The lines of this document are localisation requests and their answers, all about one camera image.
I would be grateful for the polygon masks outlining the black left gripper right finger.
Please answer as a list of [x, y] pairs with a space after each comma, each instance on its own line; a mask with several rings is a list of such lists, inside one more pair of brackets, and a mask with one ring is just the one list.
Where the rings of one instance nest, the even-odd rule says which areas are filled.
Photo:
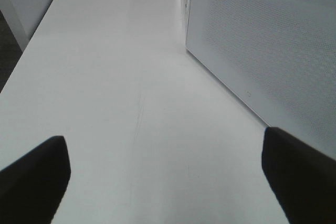
[[335, 223], [335, 160], [267, 127], [261, 166], [290, 223]]

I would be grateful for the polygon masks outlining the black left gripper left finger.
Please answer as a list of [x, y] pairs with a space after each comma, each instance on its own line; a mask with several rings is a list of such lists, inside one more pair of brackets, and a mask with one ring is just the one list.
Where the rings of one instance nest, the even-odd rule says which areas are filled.
[[1, 223], [51, 223], [71, 176], [63, 136], [53, 136], [1, 170]]

